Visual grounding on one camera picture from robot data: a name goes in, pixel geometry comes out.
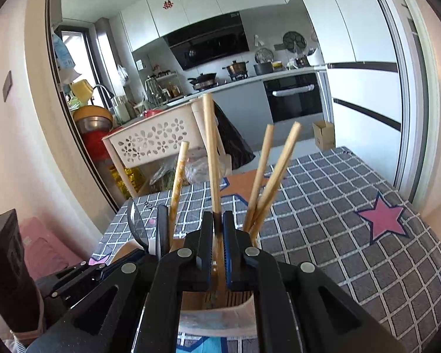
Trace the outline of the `plain bamboo chopstick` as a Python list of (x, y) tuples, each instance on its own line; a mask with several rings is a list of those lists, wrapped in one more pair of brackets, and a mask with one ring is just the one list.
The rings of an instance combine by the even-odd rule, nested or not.
[(275, 165), (275, 168), (270, 176), (266, 187), (263, 190), (261, 196), (258, 197), (258, 202), (255, 208), (255, 214), (252, 219), (252, 226), (248, 231), (250, 239), (253, 244), (256, 244), (256, 238), (263, 225), (263, 221), (266, 218), (269, 210), (271, 209), (273, 200), (275, 198), (277, 190), (279, 190), (280, 182), (285, 174), (292, 152), (294, 151), (297, 138), (301, 130), (301, 124), (294, 122), (289, 132), (286, 143), (283, 146), (283, 151)]
[(260, 160), (255, 173), (255, 179), (252, 185), (252, 192), (248, 200), (248, 210), (244, 219), (243, 227), (245, 232), (248, 232), (252, 226), (253, 215), (255, 214), (260, 188), (262, 187), (264, 170), (267, 166), (269, 153), (272, 147), (273, 134), (274, 126), (272, 124), (268, 124), (263, 137), (263, 145), (261, 148)]

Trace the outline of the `patterned orange wooden chopstick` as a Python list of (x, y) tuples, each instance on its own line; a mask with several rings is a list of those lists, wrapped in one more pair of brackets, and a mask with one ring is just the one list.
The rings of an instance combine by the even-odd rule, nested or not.
[(189, 150), (189, 142), (182, 141), (178, 154), (178, 161), (173, 180), (172, 194), (169, 206), (169, 245), (173, 245), (173, 233), (176, 226), (176, 218), (178, 212), (178, 203), (181, 194), (181, 188), (184, 178), (187, 152)]

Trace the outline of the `bamboo chopstick blue band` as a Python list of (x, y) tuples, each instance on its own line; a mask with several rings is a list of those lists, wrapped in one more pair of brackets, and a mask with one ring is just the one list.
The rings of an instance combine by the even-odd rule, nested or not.
[(220, 219), (221, 215), (221, 198), (219, 183), (219, 166), (216, 143), (216, 128), (214, 120), (213, 98), (209, 93), (205, 93), (202, 97), (203, 113), (205, 122), (206, 135), (206, 151), (208, 156), (208, 172), (212, 199), (213, 216)]

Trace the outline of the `beige plastic utensil holder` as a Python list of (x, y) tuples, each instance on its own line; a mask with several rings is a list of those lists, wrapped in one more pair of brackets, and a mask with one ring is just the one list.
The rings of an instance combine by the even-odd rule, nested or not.
[(208, 337), (256, 336), (252, 293), (218, 291), (216, 270), (212, 271), (212, 284), (208, 292), (183, 293), (178, 331)]

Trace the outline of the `pink cushion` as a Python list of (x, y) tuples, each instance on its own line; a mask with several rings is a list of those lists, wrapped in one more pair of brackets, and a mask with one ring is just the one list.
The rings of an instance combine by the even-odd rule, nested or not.
[(80, 263), (83, 259), (71, 251), (39, 218), (20, 223), (24, 260), (34, 281)]

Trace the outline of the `grey checked tablecloth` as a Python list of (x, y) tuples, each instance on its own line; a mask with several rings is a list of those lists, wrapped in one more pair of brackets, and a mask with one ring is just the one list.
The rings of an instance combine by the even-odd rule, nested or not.
[(317, 264), (408, 352), (441, 352), (441, 241), (348, 149), (291, 161), (260, 245)]

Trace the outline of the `red gas cylinder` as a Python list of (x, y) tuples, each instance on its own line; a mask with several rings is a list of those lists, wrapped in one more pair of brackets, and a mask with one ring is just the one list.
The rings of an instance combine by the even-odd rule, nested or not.
[(103, 143), (103, 138), (109, 134), (108, 131), (95, 130), (82, 134), (83, 143), (86, 150), (95, 163), (102, 162), (110, 158), (109, 153)]

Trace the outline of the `beige plastic chair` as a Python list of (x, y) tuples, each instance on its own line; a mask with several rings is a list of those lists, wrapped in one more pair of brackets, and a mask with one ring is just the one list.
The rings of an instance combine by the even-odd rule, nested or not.
[(103, 144), (132, 199), (138, 197), (138, 191), (125, 169), (177, 155), (184, 142), (189, 144), (189, 150), (210, 151), (215, 145), (225, 166), (223, 175), (232, 172), (232, 158), (225, 152), (220, 132), (209, 129), (217, 122), (214, 105), (208, 100), (213, 100), (213, 95), (204, 93), (149, 118), (137, 119), (103, 137)]

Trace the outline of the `metal bowl yellow lid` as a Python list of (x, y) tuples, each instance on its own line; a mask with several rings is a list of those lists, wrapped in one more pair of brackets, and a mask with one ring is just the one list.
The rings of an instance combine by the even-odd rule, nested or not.
[(110, 131), (113, 128), (111, 112), (100, 106), (83, 106), (73, 112), (73, 119), (80, 134)]

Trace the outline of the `cardboard box on floor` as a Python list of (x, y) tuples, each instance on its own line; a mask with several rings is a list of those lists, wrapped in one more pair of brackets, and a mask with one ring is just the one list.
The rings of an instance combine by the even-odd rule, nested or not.
[(326, 151), (335, 148), (335, 127), (326, 120), (316, 121), (312, 124), (315, 145), (321, 150)]

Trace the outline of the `black wok on stove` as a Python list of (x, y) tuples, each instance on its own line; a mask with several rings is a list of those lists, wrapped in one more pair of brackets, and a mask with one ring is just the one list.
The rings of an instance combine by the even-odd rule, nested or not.
[(189, 77), (188, 81), (191, 85), (214, 84), (216, 82), (216, 73), (201, 73), (197, 77)]

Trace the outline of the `steel cooking pot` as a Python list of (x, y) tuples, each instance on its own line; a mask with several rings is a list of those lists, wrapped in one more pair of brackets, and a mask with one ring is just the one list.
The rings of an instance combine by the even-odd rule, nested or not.
[(234, 60), (230, 65), (223, 67), (223, 69), (228, 72), (228, 75), (232, 79), (236, 79), (238, 76), (248, 75), (247, 63), (248, 61), (237, 62)]

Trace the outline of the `black range hood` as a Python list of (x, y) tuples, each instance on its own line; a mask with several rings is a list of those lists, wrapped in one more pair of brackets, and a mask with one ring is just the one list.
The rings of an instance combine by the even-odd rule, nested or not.
[(238, 11), (198, 21), (163, 39), (183, 70), (249, 51)]

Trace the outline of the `white refrigerator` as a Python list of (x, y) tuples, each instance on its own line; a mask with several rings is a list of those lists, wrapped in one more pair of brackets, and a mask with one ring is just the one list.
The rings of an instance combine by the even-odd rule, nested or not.
[(378, 0), (303, 0), (327, 66), (335, 141), (388, 182), (401, 152), (397, 56)]

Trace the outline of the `white upper cabinets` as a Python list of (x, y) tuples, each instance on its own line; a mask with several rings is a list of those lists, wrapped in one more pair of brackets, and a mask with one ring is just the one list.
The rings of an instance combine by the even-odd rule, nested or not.
[(234, 11), (290, 0), (139, 0), (120, 12), (131, 51), (182, 27)]

